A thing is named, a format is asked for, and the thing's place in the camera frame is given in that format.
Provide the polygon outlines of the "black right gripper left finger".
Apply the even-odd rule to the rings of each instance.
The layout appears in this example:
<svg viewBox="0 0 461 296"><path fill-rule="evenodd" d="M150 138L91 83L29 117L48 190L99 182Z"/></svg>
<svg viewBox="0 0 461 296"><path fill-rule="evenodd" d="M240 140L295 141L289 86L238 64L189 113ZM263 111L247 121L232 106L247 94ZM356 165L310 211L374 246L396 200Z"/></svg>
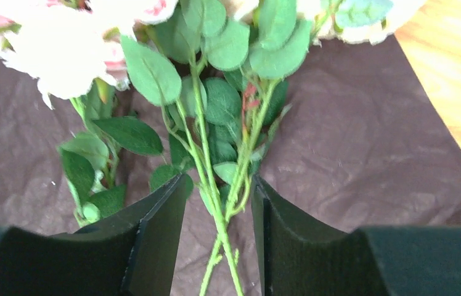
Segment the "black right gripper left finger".
<svg viewBox="0 0 461 296"><path fill-rule="evenodd" d="M73 234L0 226L0 295L169 295L188 188L177 175Z"/></svg>

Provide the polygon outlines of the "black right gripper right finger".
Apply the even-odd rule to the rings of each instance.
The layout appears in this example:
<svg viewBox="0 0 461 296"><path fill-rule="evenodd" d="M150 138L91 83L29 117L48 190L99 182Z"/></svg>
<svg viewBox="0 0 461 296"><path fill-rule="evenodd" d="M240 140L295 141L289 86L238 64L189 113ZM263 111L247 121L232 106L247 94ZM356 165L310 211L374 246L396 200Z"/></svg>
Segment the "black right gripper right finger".
<svg viewBox="0 0 461 296"><path fill-rule="evenodd" d="M257 175L251 209L263 295L461 295L461 227L343 232Z"/></svg>

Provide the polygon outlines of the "dark red wrapping paper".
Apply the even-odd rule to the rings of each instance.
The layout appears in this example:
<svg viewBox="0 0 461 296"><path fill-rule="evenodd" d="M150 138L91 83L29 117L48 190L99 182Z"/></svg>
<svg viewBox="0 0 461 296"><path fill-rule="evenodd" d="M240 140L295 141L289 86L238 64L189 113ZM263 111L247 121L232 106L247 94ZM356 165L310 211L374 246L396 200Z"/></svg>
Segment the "dark red wrapping paper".
<svg viewBox="0 0 461 296"><path fill-rule="evenodd" d="M263 295L251 193L260 176L283 198L343 232L366 226L461 227L461 149L435 111L394 37L381 44L324 41L310 48L287 78L285 105L273 141L251 176L245 213L227 232L240 256L245 295ZM116 92L113 114L151 126L162 155L119 153L115 181L125 188L122 209L155 189L153 171L171 161L158 107L136 90ZM68 100L41 100L29 75L0 61L0 226L43 236L73 234L73 214L59 145L85 127ZM196 189L187 191L169 295L199 295L216 238L213 217ZM212 273L209 295L237 295L227 259Z"/></svg>

